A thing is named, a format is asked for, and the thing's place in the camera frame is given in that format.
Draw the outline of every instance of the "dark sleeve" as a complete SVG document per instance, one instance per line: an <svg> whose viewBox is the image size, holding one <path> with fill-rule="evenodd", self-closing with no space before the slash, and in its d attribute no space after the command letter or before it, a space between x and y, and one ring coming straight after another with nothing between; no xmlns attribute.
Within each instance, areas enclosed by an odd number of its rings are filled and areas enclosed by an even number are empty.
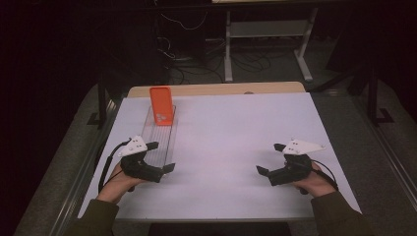
<svg viewBox="0 0 417 236"><path fill-rule="evenodd" d="M339 192L312 199L312 206L321 236L374 235L365 217Z"/></svg>
<svg viewBox="0 0 417 236"><path fill-rule="evenodd" d="M74 222L64 236L112 235L112 227L119 206L99 200L91 200L83 217Z"/></svg>

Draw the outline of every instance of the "white table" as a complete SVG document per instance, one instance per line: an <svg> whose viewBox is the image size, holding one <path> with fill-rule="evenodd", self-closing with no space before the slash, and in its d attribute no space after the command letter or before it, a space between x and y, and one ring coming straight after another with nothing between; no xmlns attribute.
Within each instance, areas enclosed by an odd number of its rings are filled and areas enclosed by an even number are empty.
<svg viewBox="0 0 417 236"><path fill-rule="evenodd" d="M360 211L309 93L174 96L178 126L175 169L160 183L145 183L120 202L119 219L137 221L288 221L312 218L309 196L291 185L271 186L256 165L282 168L273 144L291 138L324 145L309 155L327 165L340 192ZM79 216L97 195L106 157L140 135L148 97L125 98L90 183ZM110 171L120 160L114 156Z"/></svg>

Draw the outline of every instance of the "table leg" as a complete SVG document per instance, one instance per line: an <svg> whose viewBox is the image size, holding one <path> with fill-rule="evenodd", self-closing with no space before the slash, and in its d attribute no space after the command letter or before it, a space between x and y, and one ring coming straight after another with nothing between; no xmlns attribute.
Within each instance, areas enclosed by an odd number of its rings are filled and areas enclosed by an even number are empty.
<svg viewBox="0 0 417 236"><path fill-rule="evenodd" d="M313 29L314 20L317 16L318 9L313 9L309 22L306 24L306 29L304 31L303 40L301 43L301 46L298 49L294 50L295 58L297 59L298 66L300 67L301 73L303 74L304 80L306 82L311 82L313 80L313 77L310 73L310 70L306 64L306 61L304 60L304 53L307 48L307 43L309 42L310 35Z"/></svg>

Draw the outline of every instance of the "person's left hand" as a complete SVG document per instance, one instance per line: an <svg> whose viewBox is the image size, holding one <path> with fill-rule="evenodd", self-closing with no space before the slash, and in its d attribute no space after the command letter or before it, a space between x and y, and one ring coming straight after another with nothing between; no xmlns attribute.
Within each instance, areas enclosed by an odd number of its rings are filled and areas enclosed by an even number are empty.
<svg viewBox="0 0 417 236"><path fill-rule="evenodd" d="M146 182L127 176L120 167L120 162L114 167L109 179L96 199L114 204L118 204L129 189Z"/></svg>

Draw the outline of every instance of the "white plastic part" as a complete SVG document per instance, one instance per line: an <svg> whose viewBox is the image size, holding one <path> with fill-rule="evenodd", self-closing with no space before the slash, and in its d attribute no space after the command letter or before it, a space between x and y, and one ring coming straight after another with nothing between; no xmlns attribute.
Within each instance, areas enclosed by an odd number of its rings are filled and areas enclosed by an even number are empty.
<svg viewBox="0 0 417 236"><path fill-rule="evenodd" d="M282 151L284 154L295 154L295 155L301 155L306 154L309 152L317 151L317 150L323 150L326 147L318 144L313 144L305 141L300 140L292 140L288 143L288 145L285 147L285 149Z"/></svg>
<svg viewBox="0 0 417 236"><path fill-rule="evenodd" d="M119 156L135 154L142 151L147 151L148 147L141 136L135 136L129 143L119 152Z"/></svg>

